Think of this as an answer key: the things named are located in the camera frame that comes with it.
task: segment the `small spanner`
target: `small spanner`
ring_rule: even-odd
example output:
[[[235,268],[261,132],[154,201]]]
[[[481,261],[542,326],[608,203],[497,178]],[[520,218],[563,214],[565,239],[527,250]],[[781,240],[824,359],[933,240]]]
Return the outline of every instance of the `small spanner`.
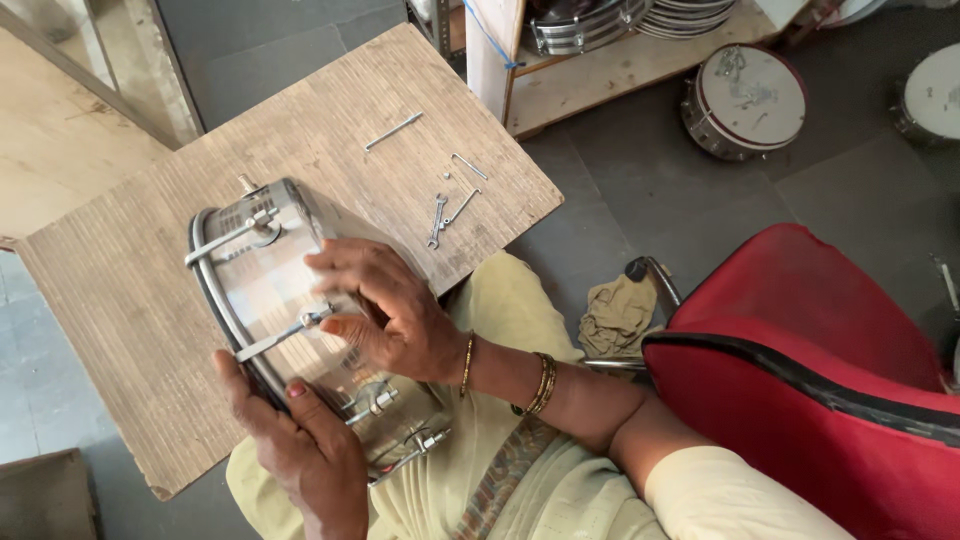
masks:
[[[444,218],[443,223],[440,224],[441,231],[443,229],[446,229],[446,226],[449,225],[454,219],[457,219],[457,216],[460,215],[460,212],[464,211],[464,207],[467,205],[467,203],[470,202],[470,199],[472,199],[473,196],[476,195],[477,193],[483,193],[483,191],[480,191],[479,187],[475,187],[473,191],[471,191],[470,194],[467,196],[467,199],[465,199],[464,202],[461,203],[457,211],[453,212],[453,215],[451,215],[450,217]]]
[[[446,203],[446,197],[437,193],[437,215],[433,217],[433,233],[430,235],[430,239],[426,241],[426,247],[433,250],[440,245],[437,236],[440,234],[440,229],[444,227],[444,203]]]

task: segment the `drum head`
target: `drum head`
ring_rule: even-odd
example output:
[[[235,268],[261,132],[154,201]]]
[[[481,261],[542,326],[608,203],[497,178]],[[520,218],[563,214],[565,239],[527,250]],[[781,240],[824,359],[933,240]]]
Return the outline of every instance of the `drum head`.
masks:
[[[804,124],[803,82],[767,51],[751,45],[723,47],[707,59],[698,79],[713,123],[749,146],[778,148]]]
[[[903,103],[922,128],[960,139],[960,43],[920,62],[906,81]]]

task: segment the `wooden table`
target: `wooden table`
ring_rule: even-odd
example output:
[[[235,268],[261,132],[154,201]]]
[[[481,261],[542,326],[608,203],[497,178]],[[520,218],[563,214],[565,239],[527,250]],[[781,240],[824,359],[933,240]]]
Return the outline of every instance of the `wooden table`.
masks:
[[[420,120],[364,151],[420,110]],[[17,251],[162,500],[243,437],[208,360],[225,339],[183,267],[188,220],[241,195],[240,173],[321,191],[406,246],[438,293],[563,201],[404,24],[28,236]],[[475,186],[483,194],[428,249],[436,193],[458,203]]]

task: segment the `snare drum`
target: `snare drum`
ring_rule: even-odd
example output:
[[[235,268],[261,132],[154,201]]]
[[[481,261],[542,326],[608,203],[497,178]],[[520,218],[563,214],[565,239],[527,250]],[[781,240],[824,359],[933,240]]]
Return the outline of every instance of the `snare drum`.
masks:
[[[340,337],[314,328],[333,313],[382,313],[362,298],[310,294],[303,256],[323,238],[366,236],[360,218],[289,179],[255,188],[190,223],[193,268],[237,359],[275,407],[303,377],[356,432],[371,485],[446,438],[450,414],[426,384],[378,369]]]
[[[681,115],[690,136],[723,160],[744,161],[800,134],[806,88],[784,59],[754,45],[721,47],[687,81]]]
[[[530,30],[541,54],[575,55],[616,41],[653,7],[654,0],[603,0],[577,14],[576,2],[553,2],[530,19]]]
[[[922,146],[949,146],[960,141],[960,43],[921,61],[897,103],[890,109],[894,126]]]

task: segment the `blue string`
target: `blue string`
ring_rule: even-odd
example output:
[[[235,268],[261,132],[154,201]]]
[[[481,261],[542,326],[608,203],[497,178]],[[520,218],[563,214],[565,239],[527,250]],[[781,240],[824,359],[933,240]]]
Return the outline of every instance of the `blue string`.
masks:
[[[503,64],[504,69],[513,69],[515,67],[520,67],[527,64],[525,61],[510,61],[510,57],[507,56],[507,53],[505,53],[496,40],[493,39],[493,36],[487,34],[487,30],[484,29],[483,23],[477,18],[477,14],[473,12],[473,8],[470,6],[470,3],[467,0],[464,0],[464,6],[466,6],[467,11],[473,15],[473,20],[477,21],[477,26],[480,27],[480,32],[483,32],[483,35],[487,37],[487,39],[490,41],[490,44],[493,45],[494,49],[496,49],[496,52],[500,53],[500,56],[503,57],[503,61],[506,62]]]

